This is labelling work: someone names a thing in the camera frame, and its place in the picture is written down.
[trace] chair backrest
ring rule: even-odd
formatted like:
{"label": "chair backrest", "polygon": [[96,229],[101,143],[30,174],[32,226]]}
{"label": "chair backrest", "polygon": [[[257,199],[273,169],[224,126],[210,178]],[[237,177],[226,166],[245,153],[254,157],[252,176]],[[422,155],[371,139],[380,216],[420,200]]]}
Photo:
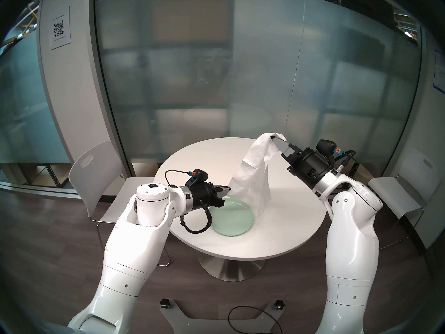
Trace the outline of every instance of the chair backrest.
{"label": "chair backrest", "polygon": [[91,218],[106,188],[121,174],[122,164],[111,141],[90,148],[72,166],[68,178]]}
{"label": "chair backrest", "polygon": [[400,166],[399,175],[406,179],[427,202],[440,182],[440,170],[423,153],[412,148]]}

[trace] qr code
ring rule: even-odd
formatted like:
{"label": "qr code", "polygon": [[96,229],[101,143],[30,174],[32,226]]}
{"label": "qr code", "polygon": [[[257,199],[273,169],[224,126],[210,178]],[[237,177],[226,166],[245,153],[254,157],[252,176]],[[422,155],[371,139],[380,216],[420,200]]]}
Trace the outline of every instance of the qr code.
{"label": "qr code", "polygon": [[54,28],[54,38],[64,34],[63,20],[60,20],[59,22],[55,23],[53,25],[53,28]]}

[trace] frosted glass wall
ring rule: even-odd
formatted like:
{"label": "frosted glass wall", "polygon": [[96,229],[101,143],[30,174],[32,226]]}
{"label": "frosted glass wall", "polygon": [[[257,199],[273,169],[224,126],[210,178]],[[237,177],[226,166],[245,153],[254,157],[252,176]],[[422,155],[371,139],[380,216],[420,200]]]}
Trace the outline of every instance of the frosted glass wall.
{"label": "frosted glass wall", "polygon": [[69,163],[46,102],[36,32],[0,57],[0,163]]}
{"label": "frosted glass wall", "polygon": [[306,0],[285,134],[357,151],[379,176],[400,138],[417,85],[420,46],[352,10]]}
{"label": "frosted glass wall", "polygon": [[379,173],[420,66],[404,36],[322,0],[100,0],[96,22],[130,162],[279,132],[301,147],[356,149]]}

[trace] metal base plate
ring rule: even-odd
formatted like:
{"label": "metal base plate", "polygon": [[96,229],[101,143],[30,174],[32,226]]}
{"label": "metal base plate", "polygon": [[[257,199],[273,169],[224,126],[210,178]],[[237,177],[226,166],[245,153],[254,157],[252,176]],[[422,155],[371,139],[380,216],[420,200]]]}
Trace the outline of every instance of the metal base plate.
{"label": "metal base plate", "polygon": [[[163,309],[159,307],[164,317],[173,327],[173,334],[235,334],[227,319],[224,320],[200,320],[188,318],[177,306],[173,299],[169,299],[170,307]],[[271,301],[264,309],[275,320],[281,316],[284,310],[275,309],[274,302]],[[230,320],[230,323],[238,331],[246,333],[269,333],[275,324],[265,313],[261,313],[253,320]]]}
{"label": "metal base plate", "polygon": [[266,260],[234,261],[196,251],[201,266],[211,276],[224,281],[242,281],[258,273]]}

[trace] paper towel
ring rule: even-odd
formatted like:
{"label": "paper towel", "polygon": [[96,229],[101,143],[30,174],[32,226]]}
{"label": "paper towel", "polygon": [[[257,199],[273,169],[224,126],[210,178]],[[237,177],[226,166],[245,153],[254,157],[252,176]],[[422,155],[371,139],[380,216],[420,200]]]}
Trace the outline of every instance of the paper towel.
{"label": "paper towel", "polygon": [[271,136],[276,136],[286,141],[286,138],[278,133],[262,134],[252,144],[238,171],[229,182],[231,190],[227,196],[247,203],[252,209],[255,218],[263,213],[271,199],[268,165],[275,153],[279,152],[270,138]]}

